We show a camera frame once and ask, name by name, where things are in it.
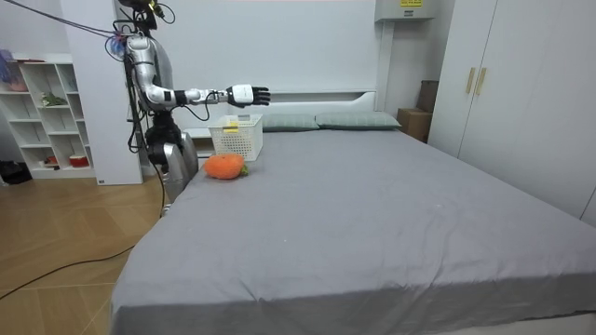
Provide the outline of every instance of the wardrobe handle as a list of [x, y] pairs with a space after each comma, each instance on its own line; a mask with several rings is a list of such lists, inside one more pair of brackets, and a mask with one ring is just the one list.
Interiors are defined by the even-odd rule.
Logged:
[[476, 74], [476, 68], [469, 69], [469, 77], [467, 78], [466, 94], [472, 91], [472, 84], [474, 83], [474, 74]]
[[478, 85], [476, 86], [476, 95], [480, 95], [482, 93], [482, 84], [484, 84], [485, 76], [486, 76], [486, 68], [482, 68], [481, 77], [478, 80]]

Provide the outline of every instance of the white wardrobe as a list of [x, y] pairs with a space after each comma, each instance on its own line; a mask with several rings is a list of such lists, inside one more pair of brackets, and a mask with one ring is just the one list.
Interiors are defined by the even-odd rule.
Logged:
[[596, 226], [595, 98], [595, 0], [457, 0], [428, 143]]

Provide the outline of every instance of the orange plush toy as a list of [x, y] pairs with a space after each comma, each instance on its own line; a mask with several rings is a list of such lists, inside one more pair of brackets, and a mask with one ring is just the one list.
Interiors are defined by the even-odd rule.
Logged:
[[221, 180], [249, 175], [249, 169], [244, 165], [244, 157], [240, 154], [213, 155], [205, 162], [203, 168], [208, 176]]

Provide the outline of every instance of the mattress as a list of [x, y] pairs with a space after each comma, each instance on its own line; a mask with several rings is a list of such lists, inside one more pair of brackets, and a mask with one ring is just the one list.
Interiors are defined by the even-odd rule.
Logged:
[[398, 131], [264, 135], [132, 250], [113, 335], [428, 334], [596, 310], [596, 229]]

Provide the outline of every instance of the white basket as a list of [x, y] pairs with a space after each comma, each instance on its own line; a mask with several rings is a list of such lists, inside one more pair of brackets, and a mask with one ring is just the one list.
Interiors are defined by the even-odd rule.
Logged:
[[257, 160], [263, 148], [261, 114], [227, 115], [209, 127], [216, 154], [241, 154], [244, 160]]

